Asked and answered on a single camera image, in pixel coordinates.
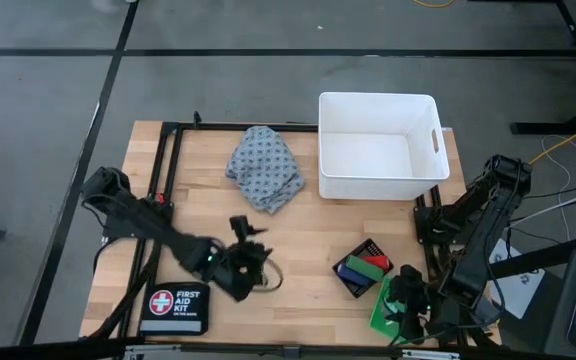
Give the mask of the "white printed sheet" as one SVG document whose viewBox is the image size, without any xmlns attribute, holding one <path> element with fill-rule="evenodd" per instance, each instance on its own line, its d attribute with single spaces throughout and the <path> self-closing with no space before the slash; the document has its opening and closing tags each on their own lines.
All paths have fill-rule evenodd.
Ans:
<svg viewBox="0 0 576 360">
<path fill-rule="evenodd" d="M 506 246 L 503 239 L 499 239 L 490 255 L 490 263 L 505 261 L 520 256 L 521 253 L 514 247 Z M 517 319 L 522 319 L 545 275 L 543 269 L 532 270 L 528 273 L 498 278 L 497 281 L 505 299 L 505 310 Z"/>
</svg>

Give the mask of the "white plastic storage bin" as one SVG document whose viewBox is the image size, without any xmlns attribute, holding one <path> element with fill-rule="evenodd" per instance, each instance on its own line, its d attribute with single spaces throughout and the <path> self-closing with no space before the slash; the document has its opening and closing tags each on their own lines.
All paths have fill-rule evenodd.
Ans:
<svg viewBox="0 0 576 360">
<path fill-rule="evenodd" d="M 451 174 L 435 99 L 324 92 L 318 99 L 319 195 L 411 201 Z"/>
</svg>

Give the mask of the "grey patterned cloth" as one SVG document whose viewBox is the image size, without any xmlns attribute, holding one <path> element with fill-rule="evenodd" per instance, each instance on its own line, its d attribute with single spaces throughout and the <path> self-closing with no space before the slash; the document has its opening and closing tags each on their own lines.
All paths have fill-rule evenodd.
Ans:
<svg viewBox="0 0 576 360">
<path fill-rule="evenodd" d="M 268 126 L 248 128 L 233 151 L 225 176 L 257 211 L 276 213 L 304 187 L 291 150 Z"/>
</svg>

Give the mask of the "white bar on frame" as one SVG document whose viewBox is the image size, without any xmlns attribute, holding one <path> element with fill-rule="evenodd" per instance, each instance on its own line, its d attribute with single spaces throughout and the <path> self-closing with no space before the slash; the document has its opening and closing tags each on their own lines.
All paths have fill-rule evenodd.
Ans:
<svg viewBox="0 0 576 360">
<path fill-rule="evenodd" d="M 143 360 L 146 355 L 173 353 L 178 350 L 178 345 L 170 344 L 131 345 L 125 348 L 121 360 Z"/>
<path fill-rule="evenodd" d="M 461 360 L 458 353 L 430 351 L 430 350 L 403 350 L 402 360 Z"/>
</svg>

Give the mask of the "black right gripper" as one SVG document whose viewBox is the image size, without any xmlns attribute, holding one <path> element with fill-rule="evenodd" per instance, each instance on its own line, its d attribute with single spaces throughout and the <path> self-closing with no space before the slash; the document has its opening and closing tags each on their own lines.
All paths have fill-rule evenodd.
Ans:
<svg viewBox="0 0 576 360">
<path fill-rule="evenodd" d="M 410 342 L 421 344 L 424 336 L 422 323 L 426 319 L 418 314 L 426 315 L 430 309 L 427 285 L 423 281 L 422 273 L 411 265 L 402 265 L 399 274 L 389 281 L 386 301 L 390 304 L 400 303 L 405 307 L 406 313 L 417 315 L 411 320 L 407 316 L 401 319 L 395 342 L 405 343 L 407 341 L 410 326 Z"/>
</svg>

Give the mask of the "green plastic board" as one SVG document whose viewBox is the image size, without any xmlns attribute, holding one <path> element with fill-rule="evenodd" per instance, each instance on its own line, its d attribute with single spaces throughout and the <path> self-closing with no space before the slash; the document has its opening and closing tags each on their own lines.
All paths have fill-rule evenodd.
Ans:
<svg viewBox="0 0 576 360">
<path fill-rule="evenodd" d="M 381 281 L 369 326 L 390 340 L 395 339 L 396 344 L 400 344 L 405 340 L 402 325 L 407 307 L 404 302 L 388 300 L 391 280 L 391 277 L 385 277 Z"/>
</svg>

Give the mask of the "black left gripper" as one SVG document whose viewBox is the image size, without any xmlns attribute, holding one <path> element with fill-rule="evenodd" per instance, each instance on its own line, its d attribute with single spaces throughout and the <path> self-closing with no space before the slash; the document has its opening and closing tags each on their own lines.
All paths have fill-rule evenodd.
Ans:
<svg viewBox="0 0 576 360">
<path fill-rule="evenodd" d="M 259 262 L 265 262 L 272 251 L 272 248 L 259 245 L 254 250 L 254 257 Z M 269 280 L 263 278 L 255 284 L 248 273 L 247 260 L 248 254 L 241 244 L 223 247 L 213 243 L 207 255 L 206 267 L 202 270 L 202 280 L 213 282 L 236 302 L 246 299 L 250 292 L 268 292 Z"/>
</svg>

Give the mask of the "black slotted plastic basket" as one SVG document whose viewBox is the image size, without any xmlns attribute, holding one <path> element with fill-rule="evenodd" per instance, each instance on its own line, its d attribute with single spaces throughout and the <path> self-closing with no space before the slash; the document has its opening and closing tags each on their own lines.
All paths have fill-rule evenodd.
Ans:
<svg viewBox="0 0 576 360">
<path fill-rule="evenodd" d="M 354 285 L 348 281 L 345 281 L 343 279 L 341 279 L 337 273 L 337 266 L 341 263 L 345 263 L 346 258 L 349 255 L 354 255 L 357 256 L 359 258 L 361 258 L 362 256 L 372 256 L 372 255 L 385 255 L 385 253 L 382 251 L 382 249 L 371 239 L 368 238 L 365 241 L 363 241 L 360 245 L 358 245 L 355 249 L 353 249 L 351 252 L 349 252 L 347 255 L 345 255 L 341 260 L 337 261 L 333 266 L 332 266 L 332 271 L 334 272 L 334 274 L 337 276 L 337 278 L 344 284 L 344 286 L 347 288 L 347 290 L 352 294 L 352 296 L 354 298 L 359 298 L 361 297 L 367 290 L 369 290 L 373 285 L 375 285 L 377 282 L 372 281 L 371 285 L 365 286 L 365 287 L 360 287 L 357 285 Z M 391 262 L 391 260 L 389 259 L 390 263 L 391 263 L 391 269 L 390 271 L 394 268 L 393 263 Z"/>
</svg>

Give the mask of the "black first aid kit pouch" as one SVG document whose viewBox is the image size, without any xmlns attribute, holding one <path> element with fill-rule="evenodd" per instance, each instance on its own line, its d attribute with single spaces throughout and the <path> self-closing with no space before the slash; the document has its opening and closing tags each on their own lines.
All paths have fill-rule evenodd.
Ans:
<svg viewBox="0 0 576 360">
<path fill-rule="evenodd" d="M 168 282 L 148 289 L 138 332 L 142 336 L 200 336 L 209 328 L 210 287 Z"/>
</svg>

